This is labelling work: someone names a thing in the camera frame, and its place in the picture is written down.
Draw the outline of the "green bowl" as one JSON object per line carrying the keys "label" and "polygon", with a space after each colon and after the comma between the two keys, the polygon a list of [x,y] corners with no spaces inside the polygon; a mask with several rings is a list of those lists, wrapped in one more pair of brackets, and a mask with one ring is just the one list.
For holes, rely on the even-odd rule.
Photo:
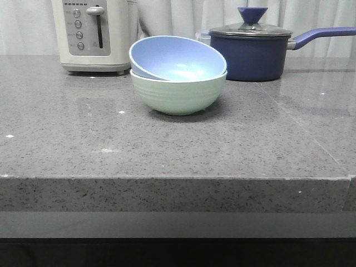
{"label": "green bowl", "polygon": [[206,109],[221,94],[227,72],[202,81],[164,81],[138,76],[130,71],[140,99],[154,110],[168,115],[189,115]]}

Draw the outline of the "blue bowl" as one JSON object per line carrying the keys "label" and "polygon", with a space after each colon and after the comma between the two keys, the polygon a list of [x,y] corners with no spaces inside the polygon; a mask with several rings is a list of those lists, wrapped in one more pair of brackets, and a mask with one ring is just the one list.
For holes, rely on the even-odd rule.
{"label": "blue bowl", "polygon": [[152,36],[136,41],[129,50],[134,74],[166,81],[202,81],[227,70],[216,49],[194,39]]}

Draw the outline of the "clear plastic container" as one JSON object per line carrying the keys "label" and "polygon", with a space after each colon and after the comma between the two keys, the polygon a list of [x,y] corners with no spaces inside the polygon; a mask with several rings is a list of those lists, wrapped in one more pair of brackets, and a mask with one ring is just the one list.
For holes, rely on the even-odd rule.
{"label": "clear plastic container", "polygon": [[195,33],[195,39],[208,46],[211,45],[211,36],[208,29],[201,29]]}

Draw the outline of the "dark blue saucepan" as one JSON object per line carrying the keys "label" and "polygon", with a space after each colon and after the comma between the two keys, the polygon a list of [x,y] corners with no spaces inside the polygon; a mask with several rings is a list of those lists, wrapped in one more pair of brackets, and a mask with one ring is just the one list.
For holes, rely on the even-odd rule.
{"label": "dark blue saucepan", "polygon": [[226,60],[228,80],[272,81],[281,77],[287,50],[298,50],[320,37],[354,36],[355,27],[328,27],[298,36],[234,36],[211,30],[210,44]]}

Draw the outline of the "cream toaster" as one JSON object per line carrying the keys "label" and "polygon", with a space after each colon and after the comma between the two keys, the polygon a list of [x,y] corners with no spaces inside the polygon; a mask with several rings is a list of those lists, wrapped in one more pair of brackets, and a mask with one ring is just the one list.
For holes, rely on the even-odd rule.
{"label": "cream toaster", "polygon": [[70,72],[123,72],[136,41],[136,1],[52,1],[61,66]]}

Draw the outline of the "glass pot lid blue knob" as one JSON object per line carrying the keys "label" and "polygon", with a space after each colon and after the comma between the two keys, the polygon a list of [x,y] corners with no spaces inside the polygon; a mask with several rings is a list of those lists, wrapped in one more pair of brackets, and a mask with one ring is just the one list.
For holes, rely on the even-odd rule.
{"label": "glass pot lid blue knob", "polygon": [[267,23],[260,23],[268,7],[238,7],[243,22],[233,23],[209,30],[210,34],[233,37],[286,37],[292,31]]}

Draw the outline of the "white curtain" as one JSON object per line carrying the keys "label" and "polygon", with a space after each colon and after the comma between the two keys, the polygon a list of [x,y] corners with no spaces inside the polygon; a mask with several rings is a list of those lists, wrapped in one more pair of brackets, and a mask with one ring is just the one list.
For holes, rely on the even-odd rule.
{"label": "white curtain", "polygon": [[[239,7],[265,7],[263,22],[294,35],[313,28],[355,25],[354,1],[138,1],[139,36],[193,38],[200,30],[241,21]],[[1,2],[1,54],[57,52],[50,1]]]}

